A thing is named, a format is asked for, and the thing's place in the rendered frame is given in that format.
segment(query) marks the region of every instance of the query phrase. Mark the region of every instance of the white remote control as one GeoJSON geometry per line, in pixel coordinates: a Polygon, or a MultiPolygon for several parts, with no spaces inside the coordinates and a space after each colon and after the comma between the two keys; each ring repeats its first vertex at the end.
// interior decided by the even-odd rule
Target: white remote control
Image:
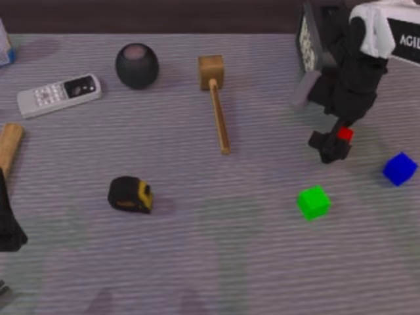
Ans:
{"type": "Polygon", "coordinates": [[[100,98],[98,78],[89,73],[18,93],[18,105],[23,118],[31,118],[62,110],[100,98]]]}

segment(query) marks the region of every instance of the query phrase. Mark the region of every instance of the black sphere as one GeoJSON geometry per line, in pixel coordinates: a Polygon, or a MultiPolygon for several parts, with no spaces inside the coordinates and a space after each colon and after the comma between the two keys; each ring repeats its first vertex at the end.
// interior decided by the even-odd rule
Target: black sphere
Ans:
{"type": "Polygon", "coordinates": [[[139,90],[156,80],[159,63],[150,47],[140,43],[131,43],[124,46],[118,53],[115,69],[122,83],[139,90]]]}

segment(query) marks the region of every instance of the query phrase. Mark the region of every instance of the wooden stick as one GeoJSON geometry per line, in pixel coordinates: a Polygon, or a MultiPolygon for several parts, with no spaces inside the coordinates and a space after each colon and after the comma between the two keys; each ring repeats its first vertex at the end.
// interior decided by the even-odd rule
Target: wooden stick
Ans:
{"type": "Polygon", "coordinates": [[[217,133],[219,134],[220,151],[222,154],[229,154],[230,143],[228,138],[228,131],[226,130],[226,123],[224,122],[222,105],[219,98],[219,88],[217,87],[216,79],[210,79],[209,86],[211,99],[213,101],[213,109],[215,111],[217,133]]]}
{"type": "Polygon", "coordinates": [[[5,179],[9,177],[14,156],[23,136],[24,128],[21,125],[17,123],[4,125],[0,135],[0,168],[3,170],[5,179]]]}

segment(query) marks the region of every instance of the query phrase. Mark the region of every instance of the wooden object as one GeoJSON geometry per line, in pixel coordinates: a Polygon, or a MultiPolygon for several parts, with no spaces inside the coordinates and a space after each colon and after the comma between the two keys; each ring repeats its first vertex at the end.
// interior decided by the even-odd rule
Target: wooden object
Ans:
{"type": "Polygon", "coordinates": [[[223,88],[224,83],[224,64],[223,57],[200,56],[198,57],[199,87],[201,90],[210,90],[213,101],[213,110],[217,133],[219,134],[220,151],[222,154],[230,153],[230,143],[221,101],[219,98],[219,89],[223,88]]]}
{"type": "Polygon", "coordinates": [[[24,128],[17,123],[7,123],[0,135],[0,168],[8,178],[14,156],[24,135],[24,128]]]}

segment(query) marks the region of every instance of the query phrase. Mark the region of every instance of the table surface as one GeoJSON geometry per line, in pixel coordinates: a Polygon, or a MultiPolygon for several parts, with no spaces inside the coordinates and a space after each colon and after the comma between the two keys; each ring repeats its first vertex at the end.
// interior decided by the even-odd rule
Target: table surface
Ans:
{"type": "Polygon", "coordinates": [[[420,160],[420,72],[399,61],[354,126],[345,161],[307,145],[334,122],[319,106],[294,113],[301,77],[293,35],[16,35],[0,70],[0,120],[26,129],[9,182],[29,237],[0,254],[14,289],[2,314],[417,315],[419,177],[381,175],[394,154],[420,160]],[[156,51],[145,91],[118,80],[128,42],[156,51]],[[222,54],[220,92],[232,154],[219,152],[197,56],[222,54]],[[100,100],[23,120],[18,91],[88,72],[100,100]],[[110,181],[147,180],[153,215],[110,208],[110,181]],[[321,184],[333,206],[306,222],[299,191],[321,184]]]}

